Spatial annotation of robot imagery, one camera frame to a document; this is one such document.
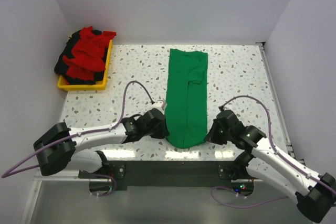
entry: speckled tabletop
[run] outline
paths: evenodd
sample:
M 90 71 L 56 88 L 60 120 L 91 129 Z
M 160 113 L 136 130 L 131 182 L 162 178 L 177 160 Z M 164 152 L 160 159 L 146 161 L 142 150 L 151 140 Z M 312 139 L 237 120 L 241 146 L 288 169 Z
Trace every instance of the speckled tabletop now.
M 68 127 L 91 127 L 115 122 L 121 113 L 122 94 L 131 80 L 142 82 L 154 100 L 165 99 L 170 48 L 208 53 L 207 113 L 208 130 L 226 100 L 247 94 L 261 100 L 269 109 L 274 142 L 286 150 L 276 106 L 258 46 L 212 45 L 114 45 L 107 88 L 104 91 L 68 92 L 61 121 Z M 138 86 L 128 89 L 125 115 L 144 113 L 150 107 L 146 93 Z M 263 108 L 255 101 L 238 99 L 228 107 L 245 125 L 267 132 Z M 128 144 L 110 144 L 92 149 L 103 150 L 108 159 L 230 161 L 242 151 L 232 143 L 226 146 L 205 143 L 188 149 L 177 149 L 167 140 L 144 137 Z

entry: white wall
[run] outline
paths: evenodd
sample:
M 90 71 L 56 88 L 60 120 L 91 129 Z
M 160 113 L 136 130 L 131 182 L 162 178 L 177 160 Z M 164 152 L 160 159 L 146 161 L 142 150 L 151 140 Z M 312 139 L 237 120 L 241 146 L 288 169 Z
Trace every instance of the white wall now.
M 0 0 L 0 173 L 33 152 L 64 94 L 53 67 L 70 33 L 56 0 Z M 29 164 L 36 164 L 34 158 Z M 33 172 L 0 179 L 0 223 L 18 223 Z
M 73 30 L 116 30 L 118 43 L 266 41 L 289 0 L 57 0 Z
M 295 152 L 336 177 L 336 0 L 291 0 L 266 57 Z M 336 223 L 336 209 L 324 223 Z

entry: yellow bin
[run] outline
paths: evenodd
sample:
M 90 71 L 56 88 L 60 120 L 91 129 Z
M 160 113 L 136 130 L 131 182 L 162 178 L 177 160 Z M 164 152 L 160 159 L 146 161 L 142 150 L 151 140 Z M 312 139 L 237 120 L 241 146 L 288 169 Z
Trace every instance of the yellow bin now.
M 107 75 L 109 72 L 110 57 L 112 50 L 112 40 L 109 43 L 109 49 L 107 50 L 106 64 L 105 64 L 105 73 L 102 81 L 97 81 L 95 85 L 67 85 L 63 76 L 59 76 L 57 87 L 64 89 L 65 91 L 78 91 L 78 90 L 104 90 L 107 83 Z

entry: folded green garment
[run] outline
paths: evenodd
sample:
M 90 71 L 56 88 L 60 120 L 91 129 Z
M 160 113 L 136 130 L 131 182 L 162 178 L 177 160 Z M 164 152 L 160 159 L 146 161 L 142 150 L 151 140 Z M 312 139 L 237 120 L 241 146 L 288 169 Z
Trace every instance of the folded green garment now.
M 165 116 L 167 140 L 175 147 L 204 143 L 207 67 L 207 53 L 170 50 Z

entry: pile of clothes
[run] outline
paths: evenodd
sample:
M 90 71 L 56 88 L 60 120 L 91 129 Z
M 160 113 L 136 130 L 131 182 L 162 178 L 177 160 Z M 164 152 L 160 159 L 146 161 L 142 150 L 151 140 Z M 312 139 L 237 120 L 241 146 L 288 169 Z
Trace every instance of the pile of clothes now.
M 93 85 L 104 77 L 105 63 L 113 31 L 85 27 L 71 35 L 58 58 L 55 73 L 62 75 L 68 85 Z

